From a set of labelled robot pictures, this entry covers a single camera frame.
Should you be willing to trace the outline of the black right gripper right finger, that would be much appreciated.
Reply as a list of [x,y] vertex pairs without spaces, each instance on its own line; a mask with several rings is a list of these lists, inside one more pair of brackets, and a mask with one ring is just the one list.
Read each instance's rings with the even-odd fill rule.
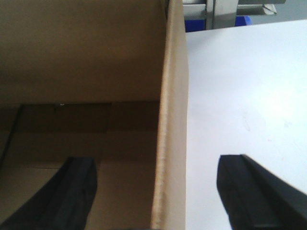
[[219,158],[217,190],[234,230],[305,230],[307,196],[247,155]]

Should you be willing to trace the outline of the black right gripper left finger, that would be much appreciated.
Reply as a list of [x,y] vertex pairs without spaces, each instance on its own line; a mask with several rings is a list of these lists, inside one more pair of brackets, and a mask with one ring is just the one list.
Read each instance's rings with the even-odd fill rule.
[[83,230],[97,191],[94,159],[69,157],[2,230]]

